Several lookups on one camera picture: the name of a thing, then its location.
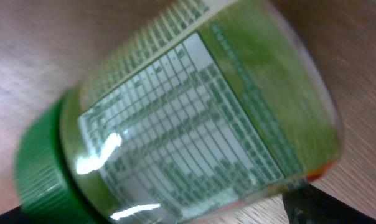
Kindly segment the green lidded jar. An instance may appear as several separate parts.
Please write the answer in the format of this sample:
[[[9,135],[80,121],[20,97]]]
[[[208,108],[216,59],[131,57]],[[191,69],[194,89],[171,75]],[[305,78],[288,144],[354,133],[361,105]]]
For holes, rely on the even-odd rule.
[[[24,134],[32,223],[203,223],[318,179],[339,115],[269,1],[176,1]]]

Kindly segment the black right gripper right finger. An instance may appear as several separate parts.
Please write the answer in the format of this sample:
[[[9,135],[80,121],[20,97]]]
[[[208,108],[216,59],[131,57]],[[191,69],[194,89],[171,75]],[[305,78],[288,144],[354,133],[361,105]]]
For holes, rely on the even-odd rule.
[[[376,219],[310,184],[282,193],[282,201],[289,224],[376,224]]]

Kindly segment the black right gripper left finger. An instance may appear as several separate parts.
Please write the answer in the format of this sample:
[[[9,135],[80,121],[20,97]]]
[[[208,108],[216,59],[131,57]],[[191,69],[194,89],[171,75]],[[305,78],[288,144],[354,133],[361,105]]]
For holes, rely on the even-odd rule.
[[[31,224],[31,221],[25,216],[21,206],[18,206],[1,214],[0,224]]]

